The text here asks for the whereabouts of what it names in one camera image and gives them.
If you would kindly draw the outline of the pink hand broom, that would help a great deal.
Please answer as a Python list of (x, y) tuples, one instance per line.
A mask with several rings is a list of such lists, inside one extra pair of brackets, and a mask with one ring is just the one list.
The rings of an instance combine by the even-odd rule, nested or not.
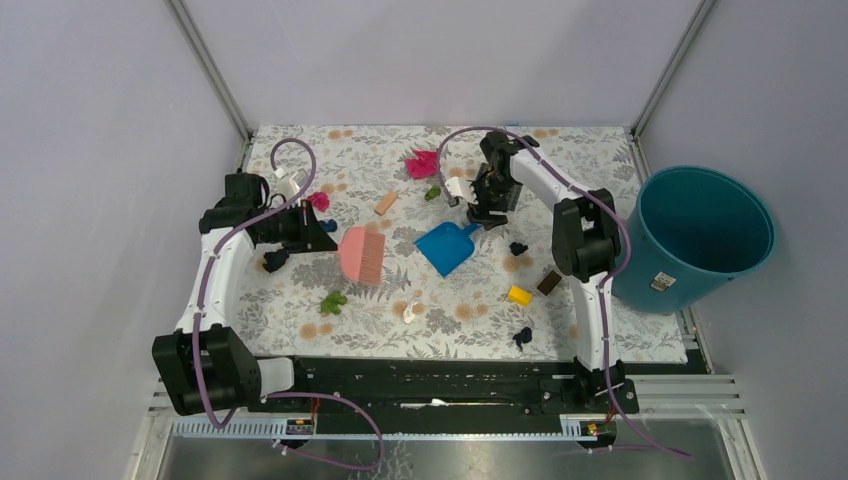
[(383, 272), (385, 242), (382, 233), (363, 226), (349, 228), (337, 249), (342, 274), (353, 282), (378, 285)]

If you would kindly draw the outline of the blue dustpan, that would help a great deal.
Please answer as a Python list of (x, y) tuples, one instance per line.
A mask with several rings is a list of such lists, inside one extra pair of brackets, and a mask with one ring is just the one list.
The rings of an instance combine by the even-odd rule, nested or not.
[(464, 227), (444, 222), (415, 241), (415, 246), (442, 276), (447, 277), (475, 252), (472, 235), (479, 224)]

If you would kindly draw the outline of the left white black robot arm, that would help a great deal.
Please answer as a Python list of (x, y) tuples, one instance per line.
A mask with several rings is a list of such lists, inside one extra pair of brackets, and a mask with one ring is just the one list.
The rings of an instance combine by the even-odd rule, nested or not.
[(262, 176), (229, 174), (224, 196), (199, 222), (201, 262), (190, 300), (174, 332), (156, 337), (152, 345), (160, 378), (180, 415), (248, 407), (270, 393), (288, 411), (309, 401), (311, 387), (295, 374), (291, 359), (257, 359), (231, 326), (257, 246), (279, 245), (268, 261), (272, 269), (292, 254), (337, 249), (308, 201), (270, 215), (269, 196)]

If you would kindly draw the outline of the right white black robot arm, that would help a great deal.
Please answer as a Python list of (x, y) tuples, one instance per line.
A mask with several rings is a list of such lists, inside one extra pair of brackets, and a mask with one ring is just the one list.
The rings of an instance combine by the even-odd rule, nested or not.
[(551, 255), (570, 283), (577, 324), (578, 369), (573, 396), (583, 410), (597, 412), (613, 398), (617, 362), (610, 341), (612, 274), (622, 250), (614, 200), (606, 189), (591, 190), (545, 159), (529, 136), (489, 130), (480, 142), (483, 166), (470, 183), (468, 220), (486, 230), (507, 223), (521, 189), (551, 212)]

